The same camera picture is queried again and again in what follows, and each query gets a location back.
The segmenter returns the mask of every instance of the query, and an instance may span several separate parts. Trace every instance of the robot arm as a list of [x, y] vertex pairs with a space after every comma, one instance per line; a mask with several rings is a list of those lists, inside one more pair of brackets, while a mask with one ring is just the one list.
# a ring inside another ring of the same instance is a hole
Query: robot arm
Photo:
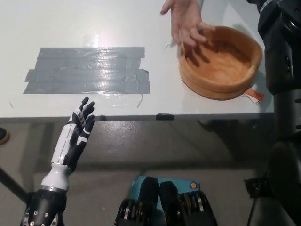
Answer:
[[86, 97], [64, 126], [52, 157], [51, 171], [38, 191], [30, 194], [22, 226], [63, 226], [68, 177], [76, 169], [94, 125], [94, 102]]
[[266, 84], [274, 97], [277, 143], [267, 180], [296, 225], [301, 225], [301, 0], [247, 0], [260, 13]]

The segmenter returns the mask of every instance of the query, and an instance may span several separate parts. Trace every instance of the white robotic forearm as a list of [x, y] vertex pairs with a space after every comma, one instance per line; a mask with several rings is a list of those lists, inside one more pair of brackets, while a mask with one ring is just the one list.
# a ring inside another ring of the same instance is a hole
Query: white robotic forearm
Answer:
[[85, 106], [87, 102], [86, 97], [63, 127], [51, 160], [52, 169], [44, 177], [41, 189], [68, 191], [68, 177], [76, 168], [94, 124], [94, 116], [89, 116], [94, 110], [94, 102]]

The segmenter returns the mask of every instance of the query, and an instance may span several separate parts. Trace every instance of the white table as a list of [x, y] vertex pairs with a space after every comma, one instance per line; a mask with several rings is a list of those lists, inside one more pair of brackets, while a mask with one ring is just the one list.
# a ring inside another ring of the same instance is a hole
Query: white table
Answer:
[[[145, 47], [141, 68], [150, 72], [150, 94], [89, 95], [96, 120], [153, 120], [159, 113], [174, 119], [242, 119], [273, 113], [265, 88], [264, 62], [255, 89], [266, 95], [255, 105], [248, 98], [214, 101], [193, 93], [178, 72], [177, 47], [171, 43], [170, 14], [160, 15], [164, 0], [4, 0], [0, 8], [0, 121], [47, 122], [69, 117], [85, 97], [23, 94], [29, 69], [41, 47], [82, 47], [98, 35], [99, 47]], [[257, 33], [259, 14], [246, 0], [205, 0], [203, 20]]]

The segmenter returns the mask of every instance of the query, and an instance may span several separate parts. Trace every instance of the wooden bowl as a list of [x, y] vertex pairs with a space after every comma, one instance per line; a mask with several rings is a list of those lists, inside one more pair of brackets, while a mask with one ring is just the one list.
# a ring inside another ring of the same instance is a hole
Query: wooden bowl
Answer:
[[255, 78], [262, 59], [260, 45], [230, 27], [205, 31], [206, 44], [182, 44], [179, 63], [184, 83], [207, 98], [226, 100], [240, 96]]

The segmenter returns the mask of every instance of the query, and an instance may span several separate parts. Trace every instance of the human hand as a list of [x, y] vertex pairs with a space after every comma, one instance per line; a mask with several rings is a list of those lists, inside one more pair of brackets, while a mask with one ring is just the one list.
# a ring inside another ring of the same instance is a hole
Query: human hand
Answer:
[[181, 44], [179, 34], [186, 44], [194, 47], [197, 42], [207, 41], [202, 35], [202, 30], [215, 30], [214, 26], [202, 22], [201, 9], [196, 0], [166, 0], [161, 14], [166, 14], [169, 10], [171, 10], [171, 33], [177, 45]]

